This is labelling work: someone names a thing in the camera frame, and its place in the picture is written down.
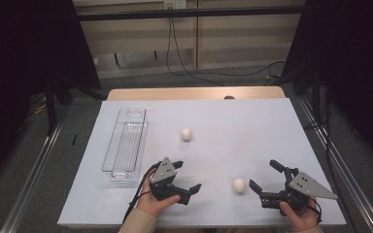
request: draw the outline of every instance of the egg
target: egg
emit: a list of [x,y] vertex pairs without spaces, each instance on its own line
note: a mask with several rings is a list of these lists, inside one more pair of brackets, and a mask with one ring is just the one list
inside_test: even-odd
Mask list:
[[232,187],[234,188],[234,190],[238,193],[242,193],[244,192],[245,188],[246,188],[247,184],[245,183],[245,180],[242,179],[242,178],[237,178],[234,180],[234,182],[232,183]]
[[188,129],[188,128],[183,129],[183,131],[181,132],[181,137],[182,137],[185,141],[188,141],[188,140],[192,137],[192,134],[191,134],[191,132],[190,132],[190,129]]

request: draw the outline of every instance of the white table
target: white table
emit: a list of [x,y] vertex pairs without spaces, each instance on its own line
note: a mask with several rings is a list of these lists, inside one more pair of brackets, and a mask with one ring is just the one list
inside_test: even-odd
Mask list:
[[[106,101],[102,104],[80,169],[58,224],[69,227],[119,226],[138,184],[110,183],[101,171],[119,109],[145,108],[149,121],[142,174],[168,156],[182,160],[174,185],[202,183],[187,206],[165,210],[159,227],[281,226],[278,210],[262,209],[249,188],[239,195],[235,178],[256,181],[278,192],[285,178],[270,167],[276,159],[297,167],[326,187],[329,184],[288,99]],[[190,128],[192,139],[181,139]],[[321,225],[346,224],[336,201],[318,199]]]

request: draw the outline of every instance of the hand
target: hand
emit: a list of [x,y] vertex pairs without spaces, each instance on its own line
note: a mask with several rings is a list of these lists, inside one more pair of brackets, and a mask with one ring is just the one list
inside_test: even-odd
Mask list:
[[159,214],[167,207],[170,207],[177,203],[181,197],[178,195],[174,195],[168,197],[162,201],[158,201],[153,194],[151,193],[151,181],[150,177],[156,169],[152,169],[149,173],[147,178],[142,185],[141,197],[138,200],[137,207],[138,209],[152,215],[152,216],[159,216]]
[[[317,208],[317,204],[312,199],[308,200],[308,205]],[[296,213],[287,202],[281,202],[280,208],[288,217],[291,230],[294,232],[308,230],[318,225],[318,215],[310,209],[305,208],[306,210],[301,212],[302,214]]]

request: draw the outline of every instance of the plastic container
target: plastic container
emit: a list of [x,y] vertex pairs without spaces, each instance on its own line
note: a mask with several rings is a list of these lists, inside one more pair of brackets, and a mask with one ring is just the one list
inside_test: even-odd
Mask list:
[[120,109],[102,170],[111,182],[136,183],[147,138],[145,109]]

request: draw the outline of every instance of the wire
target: wire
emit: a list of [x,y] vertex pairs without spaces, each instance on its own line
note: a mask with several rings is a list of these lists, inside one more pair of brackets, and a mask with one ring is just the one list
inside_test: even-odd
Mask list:
[[314,200],[313,198],[311,198],[310,196],[308,196],[317,206],[320,210],[317,210],[316,208],[312,208],[310,205],[307,205],[307,208],[310,209],[311,211],[317,213],[318,215],[318,223],[322,222],[322,219],[321,219],[321,216],[322,216],[322,209],[321,209],[321,206],[320,204]]
[[46,107],[47,107],[47,98],[46,98],[46,96],[45,96],[45,94],[44,95],[42,95],[39,99],[41,99],[42,98],[42,100],[41,100],[41,104],[34,110],[34,111],[31,111],[31,112],[29,112],[27,115],[28,116],[30,116],[30,115],[37,115],[37,114],[40,114]]
[[325,129],[326,129],[326,138],[325,138],[326,163],[328,165],[328,169],[329,169],[329,173],[331,175],[331,178],[334,181],[335,188],[338,190],[338,194],[339,194],[340,200],[341,200],[341,202],[342,202],[342,204],[343,204],[343,206],[345,208],[345,211],[347,212],[348,218],[351,221],[351,225],[352,225],[352,227],[354,229],[354,232],[357,233],[357,231],[356,231],[356,224],[354,223],[353,219],[351,218],[351,212],[350,212],[349,208],[347,207],[347,204],[345,202],[344,196],[341,194],[338,182],[335,179],[334,171],[332,169],[332,164],[331,164],[331,158],[330,158],[330,155],[329,155],[329,147],[330,147],[329,144],[331,142],[331,138],[329,136],[330,135],[329,134],[329,118],[331,116],[331,105],[330,105],[330,95],[329,95],[328,90],[325,93],[325,112],[326,112],[326,127],[325,127]]
[[142,193],[141,195],[138,195],[138,193],[141,191],[141,188],[142,188],[142,185],[144,184],[144,181],[145,179],[147,178],[148,174],[150,173],[150,171],[152,171],[154,168],[157,168],[159,166],[160,162],[157,162],[155,163],[153,166],[151,166],[150,169],[148,169],[148,171],[145,173],[144,177],[142,178],[141,182],[139,183],[139,186],[138,186],[138,189],[136,190],[136,193],[134,195],[134,198],[132,199],[132,201],[129,203],[129,207],[128,207],[128,210],[126,211],[125,213],[125,216],[123,217],[123,221],[122,221],[122,224],[126,221],[126,218],[129,216],[129,213],[131,213],[132,209],[135,207],[135,204],[136,202],[138,201],[138,199],[144,195],[144,194],[147,194],[148,192],[144,192]]
[[[186,72],[185,74],[176,74],[174,73],[173,71],[171,71],[170,67],[169,67],[169,49],[171,47],[171,36],[174,36],[174,40],[175,40],[175,45],[176,45],[176,48],[177,48],[177,54],[178,54],[178,57],[180,59],[180,62],[181,62],[181,65],[184,69],[184,71]],[[206,80],[206,79],[203,79],[203,78],[199,78],[199,77],[196,77],[194,75],[220,75],[220,76],[231,76],[231,77],[245,77],[245,76],[251,76],[251,75],[256,75],[256,74],[259,74],[265,70],[268,70],[269,71],[269,74],[270,73],[270,68],[276,64],[280,64],[280,63],[285,63],[285,61],[275,61],[271,64],[269,64],[267,67],[261,69],[261,70],[258,70],[258,71],[255,71],[255,72],[251,72],[251,73],[248,73],[248,74],[228,74],[228,73],[219,73],[219,72],[190,72],[187,70],[187,68],[185,67],[184,65],[184,62],[182,61],[181,59],[181,55],[180,55],[180,49],[179,49],[179,46],[178,46],[178,41],[177,41],[177,36],[176,36],[176,31],[175,31],[175,24],[174,24],[174,19],[173,18],[169,18],[169,39],[168,39],[168,49],[167,49],[167,52],[166,52],[166,66],[168,68],[168,71],[173,74],[173,75],[176,75],[176,76],[191,76],[195,79],[198,79],[198,80],[202,80],[202,81],[206,81],[206,82],[209,82],[209,83],[214,83],[214,84],[217,84],[217,85],[222,85],[220,83],[216,83],[214,81],[210,81],[210,80]]]
[[[181,66],[183,67],[184,71],[186,72],[186,74],[176,74],[174,72],[171,71],[171,69],[169,68],[169,59],[168,59],[168,56],[169,56],[169,49],[171,47],[171,35],[172,35],[172,28],[174,29],[173,33],[174,33],[174,40],[175,40],[175,45],[177,47],[177,54],[178,54],[178,57],[180,59],[180,62],[181,62]],[[208,83],[213,83],[213,84],[216,84],[216,85],[220,85],[220,86],[223,86],[223,84],[221,83],[217,83],[217,82],[214,82],[214,81],[210,81],[210,80],[207,80],[207,79],[203,79],[203,78],[199,78],[199,77],[196,77],[194,76],[193,74],[191,74],[187,68],[185,67],[184,65],[184,62],[183,60],[181,59],[181,55],[180,55],[180,49],[178,47],[178,41],[177,41],[177,36],[176,36],[176,33],[175,33],[175,26],[174,26],[174,19],[173,18],[169,18],[169,38],[168,38],[168,50],[166,52],[166,67],[168,68],[168,71],[169,73],[171,73],[172,75],[176,75],[176,76],[184,76],[184,75],[189,75],[191,77],[193,77],[194,79],[197,79],[197,80],[201,80],[201,81],[205,81],[205,82],[208,82]]]
[[272,77],[271,70],[269,69],[270,66],[267,66],[266,68],[268,69],[269,79],[267,80],[267,82],[264,85],[268,85],[271,82],[271,80],[272,80],[272,78],[271,78]]
[[320,122],[319,120],[314,119],[311,122],[309,122],[307,125],[303,126],[303,129],[307,130],[307,129],[321,128],[329,123],[329,119],[331,117],[331,108],[330,108],[330,98],[329,98],[328,91],[326,91],[325,93],[325,104],[321,109],[320,117],[322,118],[323,115],[325,115],[324,121]]

